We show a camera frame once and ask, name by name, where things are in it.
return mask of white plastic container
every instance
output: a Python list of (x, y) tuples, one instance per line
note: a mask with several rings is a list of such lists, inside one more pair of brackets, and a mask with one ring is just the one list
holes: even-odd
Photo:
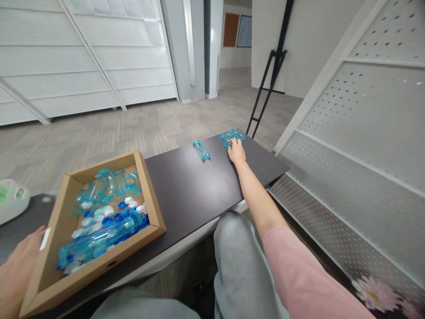
[(29, 189), (12, 179), (0, 181), (0, 225), (21, 215), (30, 202)]

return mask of framed poster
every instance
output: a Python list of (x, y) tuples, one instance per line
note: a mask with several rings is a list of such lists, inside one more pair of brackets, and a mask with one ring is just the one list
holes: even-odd
[(252, 47), (252, 16), (240, 16), (237, 47)]

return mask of leg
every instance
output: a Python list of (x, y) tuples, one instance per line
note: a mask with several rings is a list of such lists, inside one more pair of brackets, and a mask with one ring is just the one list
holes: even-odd
[(214, 279), (216, 319), (289, 318), (246, 218), (235, 212), (224, 214), (214, 233), (214, 245), (218, 266)]
[(134, 287), (114, 292), (92, 316), (92, 319), (131, 318), (200, 319), (196, 312), (183, 305), (180, 301), (159, 299)]

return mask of black easel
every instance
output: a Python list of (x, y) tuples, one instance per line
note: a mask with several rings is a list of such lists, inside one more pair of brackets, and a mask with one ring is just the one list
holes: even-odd
[[(285, 13), (283, 15), (283, 21), (282, 21), (282, 28), (280, 30), (278, 48), (277, 48), (276, 51), (275, 50), (270, 51), (269, 59), (267, 61), (267, 66), (266, 66), (266, 69), (264, 70), (263, 79), (262, 79), (261, 85), (258, 89), (257, 100), (255, 101), (254, 109), (252, 110), (251, 118), (249, 120), (247, 132), (246, 132), (246, 134), (248, 135), (248, 131), (249, 131), (249, 128), (251, 126), (251, 122), (256, 121), (257, 125), (255, 126), (254, 134), (252, 134), (252, 138), (254, 138), (255, 133), (257, 133), (258, 125), (260, 124), (261, 118), (263, 117), (264, 110), (266, 109), (267, 102), (269, 101), (270, 94), (273, 92), (274, 84), (276, 82), (276, 79), (278, 78), (280, 68), (282, 67), (283, 60), (285, 60), (286, 53), (288, 52), (287, 50), (285, 50), (285, 51), (282, 51), (282, 50), (283, 50), (283, 43), (285, 42), (286, 31), (288, 30), (289, 18), (291, 17), (291, 11), (292, 11), (293, 4), (294, 4), (294, 0), (287, 0), (286, 1)], [(274, 57), (274, 66), (273, 66), (273, 73), (271, 75), (271, 80), (270, 80), (270, 87), (268, 89), (265, 89), (265, 88), (263, 88), (263, 86), (264, 86), (264, 82), (265, 82), (266, 77), (267, 77), (267, 73), (269, 71), (271, 59), (273, 57)], [(260, 99), (260, 95), (261, 95), (262, 90), (267, 90), (268, 93), (267, 93), (266, 100), (264, 101), (263, 109), (261, 110), (260, 116), (258, 118), (255, 118), (254, 114), (255, 114), (255, 110), (257, 109), (258, 100)]]

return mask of pink sleeve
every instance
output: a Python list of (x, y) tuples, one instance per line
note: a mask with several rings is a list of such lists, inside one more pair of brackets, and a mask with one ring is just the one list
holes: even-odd
[(374, 318), (327, 274), (288, 227), (277, 226), (267, 231), (263, 246), (276, 291), (291, 319)]

